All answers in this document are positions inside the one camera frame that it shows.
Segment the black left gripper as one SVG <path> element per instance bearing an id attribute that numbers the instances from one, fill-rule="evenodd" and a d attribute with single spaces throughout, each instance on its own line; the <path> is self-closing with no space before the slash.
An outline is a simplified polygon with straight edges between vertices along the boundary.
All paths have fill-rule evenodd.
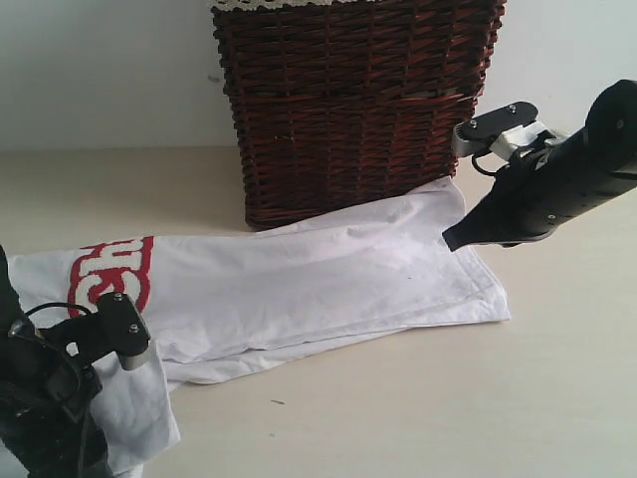
<path id="1" fill-rule="evenodd" d="M 29 477 L 111 477 L 90 407 L 95 370 L 78 366 L 18 319 L 1 338 L 1 442 Z"/>

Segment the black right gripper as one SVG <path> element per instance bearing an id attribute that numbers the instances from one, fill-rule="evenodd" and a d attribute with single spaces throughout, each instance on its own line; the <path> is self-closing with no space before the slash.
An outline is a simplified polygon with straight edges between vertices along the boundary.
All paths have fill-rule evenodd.
<path id="1" fill-rule="evenodd" d="M 450 251 L 536 242 L 566 222 L 636 188 L 636 129 L 583 127 L 552 148 L 524 183 L 493 188 L 442 233 Z"/>

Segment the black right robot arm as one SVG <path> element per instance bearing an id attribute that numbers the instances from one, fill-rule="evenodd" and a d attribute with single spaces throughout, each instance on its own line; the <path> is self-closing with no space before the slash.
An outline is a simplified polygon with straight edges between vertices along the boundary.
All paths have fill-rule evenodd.
<path id="1" fill-rule="evenodd" d="M 636 84 L 620 80 L 593 102 L 570 136 L 551 131 L 528 102 L 457 124 L 452 150 L 493 178 L 489 193 L 442 234 L 447 247 L 515 247 L 636 186 Z"/>

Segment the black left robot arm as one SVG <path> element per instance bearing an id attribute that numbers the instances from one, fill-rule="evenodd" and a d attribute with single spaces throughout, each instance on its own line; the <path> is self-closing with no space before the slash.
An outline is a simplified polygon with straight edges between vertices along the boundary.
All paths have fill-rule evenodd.
<path id="1" fill-rule="evenodd" d="M 111 477 L 91 411 L 95 370 L 46 341 L 21 307 L 1 255 L 1 443 L 29 477 Z"/>

